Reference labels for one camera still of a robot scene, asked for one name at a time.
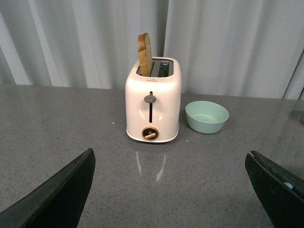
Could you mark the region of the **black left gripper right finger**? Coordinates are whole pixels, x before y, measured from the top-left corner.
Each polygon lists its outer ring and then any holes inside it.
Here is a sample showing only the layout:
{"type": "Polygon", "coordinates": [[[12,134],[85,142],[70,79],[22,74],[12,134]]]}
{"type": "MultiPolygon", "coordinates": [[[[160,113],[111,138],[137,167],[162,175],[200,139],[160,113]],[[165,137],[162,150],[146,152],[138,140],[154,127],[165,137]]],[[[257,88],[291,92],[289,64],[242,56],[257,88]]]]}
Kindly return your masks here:
{"type": "Polygon", "coordinates": [[[262,154],[246,155],[254,191],[275,228],[304,226],[304,180],[262,154]]]}

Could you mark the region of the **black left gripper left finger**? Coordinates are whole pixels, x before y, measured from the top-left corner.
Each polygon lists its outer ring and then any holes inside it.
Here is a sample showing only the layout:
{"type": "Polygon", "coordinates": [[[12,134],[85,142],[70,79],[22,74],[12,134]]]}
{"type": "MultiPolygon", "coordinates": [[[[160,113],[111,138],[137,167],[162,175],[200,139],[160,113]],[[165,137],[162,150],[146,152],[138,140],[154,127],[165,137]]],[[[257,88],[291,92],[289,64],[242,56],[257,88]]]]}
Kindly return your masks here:
{"type": "Polygon", "coordinates": [[[89,148],[0,214],[2,228],[76,228],[90,192],[95,154],[89,148]]]}

